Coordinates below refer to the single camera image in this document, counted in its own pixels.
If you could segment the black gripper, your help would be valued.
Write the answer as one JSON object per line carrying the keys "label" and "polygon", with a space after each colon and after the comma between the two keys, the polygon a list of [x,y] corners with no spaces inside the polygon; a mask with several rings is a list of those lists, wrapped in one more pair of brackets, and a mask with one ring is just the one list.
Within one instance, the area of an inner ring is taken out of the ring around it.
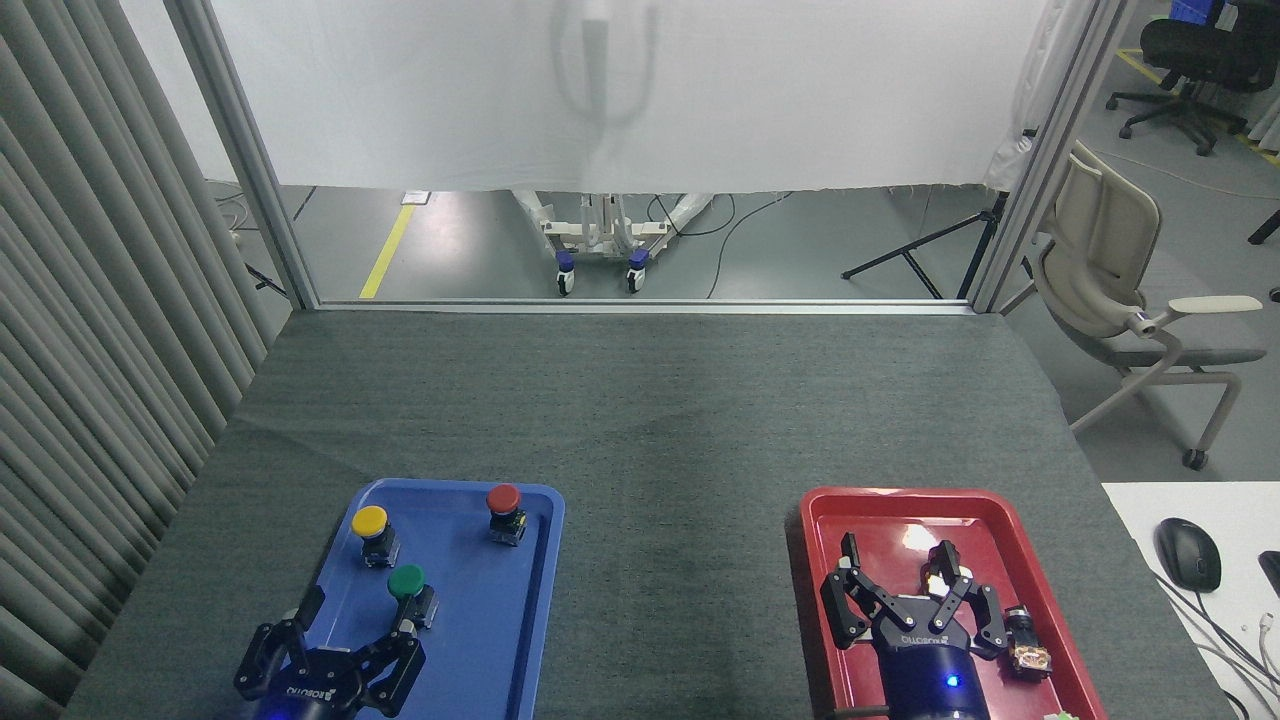
{"label": "black gripper", "polygon": [[[854,533],[826,575],[820,598],[832,642],[850,650],[872,626],[872,646],[890,719],[989,719],[974,657],[993,660],[1009,650],[1009,632],[991,584],[966,574],[950,539],[929,550],[925,593],[893,597],[861,569]],[[954,620],[972,607],[972,635]],[[911,626],[902,625],[911,618]]]}
{"label": "black gripper", "polygon": [[243,700],[262,698],[264,719],[353,719],[361,708],[397,717],[425,665],[420,600],[401,600],[392,629],[352,653],[310,650],[306,632],[325,601],[311,585],[297,609],[257,626],[234,675]]}

